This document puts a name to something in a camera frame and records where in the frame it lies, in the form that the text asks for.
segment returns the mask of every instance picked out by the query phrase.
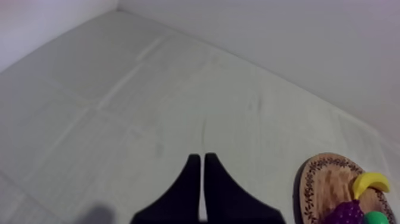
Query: yellow banana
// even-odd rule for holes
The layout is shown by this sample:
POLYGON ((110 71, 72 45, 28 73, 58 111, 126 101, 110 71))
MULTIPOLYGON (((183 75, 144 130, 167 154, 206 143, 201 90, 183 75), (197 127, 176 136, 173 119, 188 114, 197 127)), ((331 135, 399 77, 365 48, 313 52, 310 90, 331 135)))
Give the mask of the yellow banana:
POLYGON ((383 174, 378 172, 364 172, 360 174, 353 183, 354 199, 358 200, 360 195, 368 187, 372 187, 383 192, 390 191, 389 181, 383 174))

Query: toy fruit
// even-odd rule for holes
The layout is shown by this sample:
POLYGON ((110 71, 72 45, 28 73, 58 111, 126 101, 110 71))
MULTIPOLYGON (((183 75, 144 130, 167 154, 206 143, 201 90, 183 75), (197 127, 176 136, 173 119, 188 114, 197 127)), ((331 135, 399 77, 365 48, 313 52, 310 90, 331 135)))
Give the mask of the toy fruit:
POLYGON ((368 212, 364 216, 365 224, 389 224, 388 218, 379 211, 368 212))
POLYGON ((360 224, 363 222, 363 218, 364 213, 361 211, 360 201, 354 200, 340 203, 334 211, 324 219, 323 224, 360 224))
POLYGON ((372 187, 383 192, 390 191, 389 181, 383 174, 378 172, 365 172, 360 174, 353 183, 354 199, 358 200, 360 195, 368 187, 372 187))

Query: green toy fruit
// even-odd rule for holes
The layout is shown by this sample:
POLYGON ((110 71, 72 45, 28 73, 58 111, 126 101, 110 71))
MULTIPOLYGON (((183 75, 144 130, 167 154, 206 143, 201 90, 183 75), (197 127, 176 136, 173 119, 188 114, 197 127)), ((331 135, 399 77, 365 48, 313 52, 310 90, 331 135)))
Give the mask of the green toy fruit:
POLYGON ((389 224, 388 218, 379 211, 371 211, 364 216, 365 224, 389 224))

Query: wooden board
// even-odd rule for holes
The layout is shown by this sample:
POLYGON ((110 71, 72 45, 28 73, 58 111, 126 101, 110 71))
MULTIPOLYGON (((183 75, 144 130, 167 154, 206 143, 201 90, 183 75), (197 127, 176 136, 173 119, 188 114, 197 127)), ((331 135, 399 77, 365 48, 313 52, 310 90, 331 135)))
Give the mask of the wooden board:
MULTIPOLYGON (((333 153, 310 158, 304 166, 299 184, 299 200, 304 224, 319 224, 335 207, 353 199, 355 178, 363 171, 350 159, 333 153)), ((382 192, 367 189, 360 196, 364 213, 380 211, 395 224, 395 217, 382 192)))

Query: white wall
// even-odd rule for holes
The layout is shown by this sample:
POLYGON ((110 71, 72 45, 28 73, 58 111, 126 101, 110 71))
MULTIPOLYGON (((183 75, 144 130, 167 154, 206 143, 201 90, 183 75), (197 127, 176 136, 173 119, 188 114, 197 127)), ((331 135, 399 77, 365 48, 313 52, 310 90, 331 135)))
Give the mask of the white wall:
POLYGON ((121 0, 400 136, 398 0, 121 0))
POLYGON ((118 0, 0 0, 0 72, 118 0))

